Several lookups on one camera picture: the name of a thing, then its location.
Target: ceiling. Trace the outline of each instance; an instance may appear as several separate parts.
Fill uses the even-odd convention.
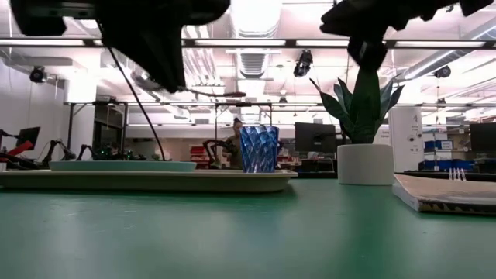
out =
[[[282,5],[275,12],[276,15],[270,15],[266,10],[275,9],[274,7],[264,9],[264,3],[261,0],[232,0],[243,7],[245,26],[258,26],[262,18],[269,16],[274,17],[277,31],[272,38],[275,39],[335,39],[337,36],[323,34],[319,30],[320,16],[332,7],[332,0],[282,0]],[[185,29],[184,36],[195,38],[233,38],[240,37],[240,29],[232,24],[234,17],[239,15],[234,10],[227,12],[221,19],[210,24],[209,26],[198,27],[195,31]],[[455,8],[452,12],[439,10],[430,22],[423,22],[420,19],[412,20],[405,30],[396,32],[393,29],[387,31],[386,39],[392,40],[458,40],[470,34],[479,26],[487,22],[494,21],[496,25],[496,6],[489,6],[484,10],[464,18],[461,11]],[[87,22],[79,22],[73,19],[66,20],[68,29],[64,34],[67,37],[99,37],[98,29],[88,25]],[[0,37],[17,37],[21,36],[15,25],[16,23],[9,20],[9,5],[7,0],[0,0]],[[10,54],[10,50],[1,49],[4,54]],[[260,81],[240,81],[239,69],[242,66],[238,59],[238,54],[233,53],[235,50],[212,49],[212,50],[186,50],[185,60],[190,64],[187,78],[189,86],[198,85],[198,81],[217,81],[222,83],[222,91],[247,91],[250,97],[257,102],[278,102],[281,94],[287,96],[289,102],[305,103],[319,102],[319,94],[313,88],[308,78],[316,80],[323,91],[332,91],[332,86],[336,83],[337,78],[347,81],[350,89],[353,88],[354,79],[357,75],[358,68],[349,59],[346,50],[310,50],[313,55],[312,70],[306,77],[295,78],[293,69],[296,60],[299,58],[301,50],[292,49],[273,49],[267,55],[267,69]],[[381,81],[385,82],[401,73],[405,69],[421,63],[436,53],[435,50],[390,50],[384,60],[381,69],[378,71]],[[14,49],[12,56],[23,57],[69,57],[80,65],[86,67],[88,71],[99,79],[98,93],[114,95],[124,101],[132,101],[133,96],[126,87],[120,73],[112,66],[108,54],[103,50],[94,49],[50,49],[50,48],[29,48]],[[101,56],[102,62],[99,65],[90,64],[89,57]],[[438,98],[446,98],[448,103],[465,104],[474,103],[492,103],[496,100],[496,68],[494,60],[494,51],[477,50],[467,54],[458,60],[449,64],[452,74],[448,78],[436,79],[429,74],[409,81],[406,84],[404,94],[400,103],[434,103]],[[195,87],[201,91],[215,91],[217,88],[209,86]],[[153,99],[140,92],[140,98],[145,102],[151,102]],[[195,100],[194,95],[177,93],[170,95],[166,92],[160,92],[159,95],[166,101],[190,102]],[[210,102],[210,99],[201,99],[201,102]],[[278,116],[283,122],[299,121],[294,117],[296,108],[277,107],[276,110],[289,111]],[[149,113],[167,114],[171,110],[168,108],[148,108]],[[299,115],[315,115],[318,112],[324,115],[322,108],[302,108],[297,109]],[[436,108],[423,108],[424,115],[428,117],[429,113],[439,111]],[[445,108],[440,113],[445,116],[455,116],[465,112],[468,108]],[[190,109],[191,113],[205,114],[205,108]]]

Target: desk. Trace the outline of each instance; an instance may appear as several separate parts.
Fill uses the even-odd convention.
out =
[[[9,279],[495,278],[496,219],[418,214],[390,187],[265,195],[0,192]]]

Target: blue cup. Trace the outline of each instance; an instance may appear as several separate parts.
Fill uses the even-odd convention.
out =
[[[273,173],[277,165],[279,128],[245,126],[241,128],[241,156],[245,173]]]

